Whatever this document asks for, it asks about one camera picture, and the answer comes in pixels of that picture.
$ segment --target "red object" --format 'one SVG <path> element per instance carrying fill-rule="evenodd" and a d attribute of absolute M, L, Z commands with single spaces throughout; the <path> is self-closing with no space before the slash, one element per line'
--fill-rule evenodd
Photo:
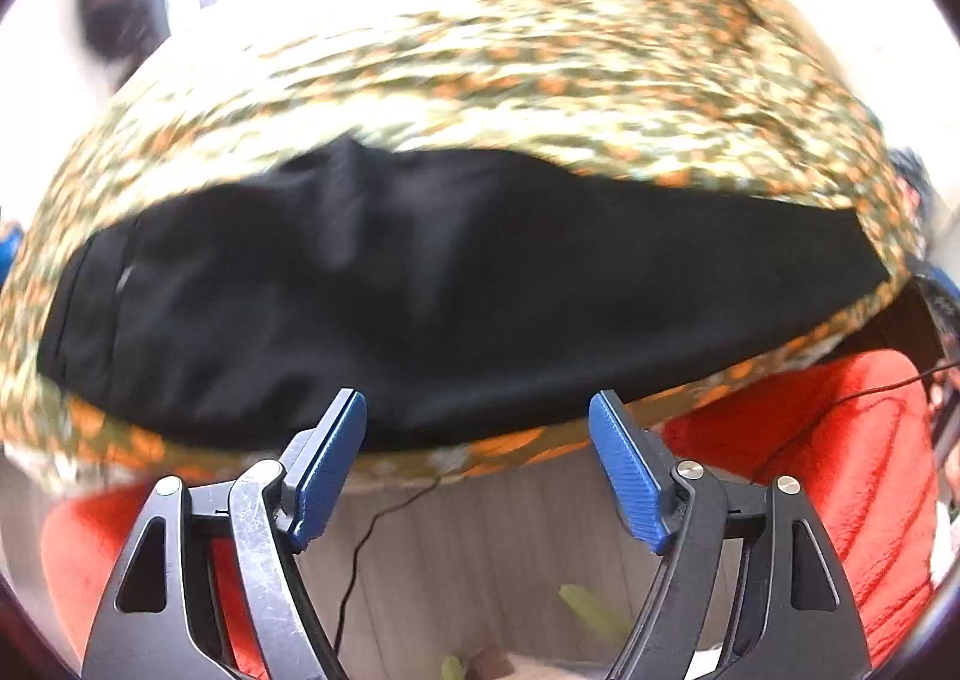
<path fill-rule="evenodd" d="M 930 551 L 936 479 L 920 383 L 845 402 L 810 434 L 836 399 L 916 375 L 905 356 L 877 351 L 762 380 L 667 424 L 674 453 L 750 477 L 786 440 L 797 438 L 760 477 L 793 474 L 843 561 L 878 664 L 932 594 Z M 146 488 L 61 503 L 40 539 L 43 571 L 77 655 Z M 264 678 L 229 541 L 215 541 L 214 567 L 239 669 Z"/>
<path fill-rule="evenodd" d="M 866 388 L 915 377 L 894 351 L 773 375 L 668 423 L 675 455 L 770 482 L 792 474 L 843 562 L 877 666 L 932 596 L 937 482 L 926 396 L 906 387 L 837 405 Z M 766 462 L 784 445 L 775 460 Z"/>
<path fill-rule="evenodd" d="M 113 564 L 149 492 L 149 487 L 126 488 L 64 501 L 54 507 L 43 524 L 43 574 L 56 614 L 80 658 Z M 250 677 L 269 680 L 247 614 L 232 542 L 214 540 L 210 554 L 237 669 Z"/>

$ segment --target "metal pivot screw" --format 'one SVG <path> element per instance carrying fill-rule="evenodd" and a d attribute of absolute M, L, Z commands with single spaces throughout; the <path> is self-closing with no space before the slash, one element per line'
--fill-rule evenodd
<path fill-rule="evenodd" d="M 179 490 L 179 477 L 163 477 L 163 479 L 157 480 L 154 490 L 160 496 L 173 496 Z"/>
<path fill-rule="evenodd" d="M 680 461 L 677 464 L 677 474 L 683 479 L 700 479 L 704 475 L 704 467 L 696 461 Z"/>
<path fill-rule="evenodd" d="M 256 464 L 253 464 L 250 469 L 247 470 L 247 474 L 255 479 L 276 479 L 283 473 L 283 465 L 280 461 L 272 460 L 271 458 L 266 458 L 262 461 L 257 461 Z"/>
<path fill-rule="evenodd" d="M 780 488 L 784 493 L 789 493 L 790 496 L 795 496 L 795 494 L 800 493 L 800 482 L 795 477 L 790 477 L 789 474 L 784 474 L 783 477 L 777 477 L 776 487 Z"/>

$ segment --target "black cloth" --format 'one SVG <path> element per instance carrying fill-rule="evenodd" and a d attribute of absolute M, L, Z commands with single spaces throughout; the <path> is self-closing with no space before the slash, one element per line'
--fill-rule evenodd
<path fill-rule="evenodd" d="M 281 446 L 349 386 L 366 450 L 420 449 L 704 378 L 885 278 L 852 210 L 342 137 L 95 234 L 37 367 L 220 449 Z"/>

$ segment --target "wire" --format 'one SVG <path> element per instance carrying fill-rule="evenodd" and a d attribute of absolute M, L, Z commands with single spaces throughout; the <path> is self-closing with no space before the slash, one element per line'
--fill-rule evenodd
<path fill-rule="evenodd" d="M 760 467 L 752 474 L 752 477 L 750 477 L 750 482 L 757 482 L 757 477 L 759 477 L 760 474 L 763 474 L 769 468 L 770 464 L 776 461 L 784 453 L 784 450 L 786 450 L 798 439 L 801 439 L 803 436 L 810 434 L 811 431 L 814 431 L 814 429 L 816 429 L 817 426 L 824 421 L 824 418 L 826 418 L 830 412 L 836 410 L 839 405 L 852 401 L 853 399 L 859 399 L 863 396 L 872 396 L 875 393 L 886 393 L 888 390 L 896 390 L 901 387 L 906 387 L 909 384 L 915 383 L 917 380 L 930 377 L 930 375 L 934 375 L 937 372 L 948 371 L 949 369 L 956 368 L 957 366 L 960 366 L 960 359 L 952 360 L 949 361 L 949 363 L 943 363 L 939 366 L 934 366 L 932 369 L 926 369 L 925 371 L 920 372 L 918 375 L 915 375 L 915 377 L 908 378 L 907 380 L 900 380 L 898 383 L 890 383 L 889 385 L 880 385 L 879 387 L 867 388 L 866 390 L 858 390 L 856 393 L 851 393 L 848 396 L 841 396 L 835 402 L 832 402 L 832 404 L 827 405 L 823 410 L 818 412 L 814 416 L 813 420 L 806 424 L 803 429 L 800 429 L 796 434 L 779 445 L 779 447 L 776 448 L 773 453 L 771 453 L 770 457 L 760 464 Z"/>
<path fill-rule="evenodd" d="M 357 584 L 357 575 L 360 573 L 360 550 L 363 549 L 363 545 L 367 544 L 368 539 L 373 536 L 373 528 L 376 526 L 376 522 L 380 520 L 384 515 L 390 515 L 392 512 L 400 512 L 401 509 L 411 506 L 414 501 L 422 496 L 426 496 L 430 491 L 435 490 L 437 486 L 440 485 L 440 479 L 435 479 L 434 482 L 431 482 L 424 490 L 416 491 L 413 496 L 407 498 L 405 501 L 400 501 L 398 504 L 394 504 L 392 507 L 387 507 L 386 509 L 381 509 L 371 518 L 370 525 L 367 527 L 367 533 L 363 535 L 363 538 L 358 541 L 356 546 L 353 549 L 353 562 L 352 569 L 350 570 L 350 581 L 347 584 L 347 592 L 344 593 L 344 597 L 340 600 L 340 614 L 337 618 L 337 634 L 333 638 L 333 652 L 338 656 L 340 654 L 340 644 L 344 640 L 344 626 L 347 624 L 347 605 L 350 602 L 350 596 L 353 594 L 353 589 Z"/>

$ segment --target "patterned cloth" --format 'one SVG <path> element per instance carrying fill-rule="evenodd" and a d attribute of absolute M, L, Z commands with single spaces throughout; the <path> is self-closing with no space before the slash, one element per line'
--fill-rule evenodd
<path fill-rule="evenodd" d="M 56 174 L 0 294 L 0 431 L 48 488 L 131 473 L 227 477 L 250 460 L 167 443 L 130 425 L 136 418 L 104 417 L 61 394 L 37 376 L 37 341 L 64 263 L 93 231 L 344 132 L 392 151 L 493 147 L 574 174 L 854 207 L 889 281 L 776 351 L 634 402 L 643 426 L 808 363 L 906 279 L 916 234 L 880 130 L 783 0 L 325 5 L 323 20 L 279 17 L 276 29 L 229 25 L 167 41 Z M 483 474 L 586 444 L 584 423 L 566 422 L 363 455 L 350 482 Z"/>

